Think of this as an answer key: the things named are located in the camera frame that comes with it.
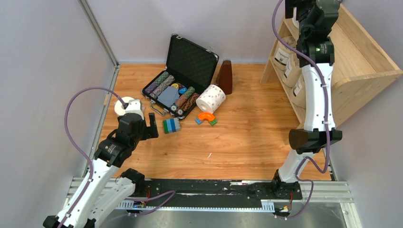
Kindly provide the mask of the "brown roll front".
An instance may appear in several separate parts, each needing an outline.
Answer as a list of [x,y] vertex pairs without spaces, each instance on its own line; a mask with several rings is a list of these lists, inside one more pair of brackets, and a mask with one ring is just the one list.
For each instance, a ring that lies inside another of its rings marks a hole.
[[282,82],[288,87],[294,87],[301,75],[299,59],[297,54],[291,54],[286,64],[285,70],[281,75]]

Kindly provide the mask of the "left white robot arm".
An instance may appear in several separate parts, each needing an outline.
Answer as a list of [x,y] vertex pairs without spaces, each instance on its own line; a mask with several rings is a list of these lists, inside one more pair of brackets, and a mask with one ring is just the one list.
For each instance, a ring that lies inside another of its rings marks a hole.
[[106,194],[102,190],[112,176],[132,155],[138,143],[159,136],[155,114],[149,113],[150,125],[137,113],[119,116],[118,128],[101,141],[91,161],[92,170],[85,176],[71,201],[57,215],[47,216],[45,228],[97,228],[130,195],[145,192],[145,176],[127,169]]

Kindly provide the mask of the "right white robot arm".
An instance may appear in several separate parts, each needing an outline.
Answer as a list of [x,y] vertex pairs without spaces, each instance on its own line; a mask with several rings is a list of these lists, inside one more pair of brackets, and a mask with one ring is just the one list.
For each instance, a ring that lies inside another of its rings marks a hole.
[[287,44],[272,25],[277,40],[296,53],[306,87],[306,117],[302,129],[289,132],[291,151],[277,170],[271,185],[272,194],[284,198],[290,193],[289,183],[300,180],[307,162],[320,173],[329,165],[330,145],[342,139],[336,130],[331,104],[331,79],[335,63],[335,47],[330,32],[339,16],[338,0],[286,0],[285,18],[298,21],[296,47]]

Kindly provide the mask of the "brown roll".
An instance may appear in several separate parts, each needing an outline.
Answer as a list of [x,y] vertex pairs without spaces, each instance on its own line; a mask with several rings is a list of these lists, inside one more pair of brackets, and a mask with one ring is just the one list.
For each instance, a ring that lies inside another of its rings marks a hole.
[[306,90],[303,75],[300,75],[298,81],[294,85],[291,93],[291,101],[296,106],[306,108]]
[[[297,42],[292,36],[282,38],[289,46],[296,48]],[[293,53],[289,48],[283,45],[280,41],[277,42],[274,48],[274,64],[280,70],[285,70],[290,55]]]
[[281,75],[282,82],[288,87],[294,87],[301,75],[299,59],[297,54],[291,54],[286,64],[285,70]]

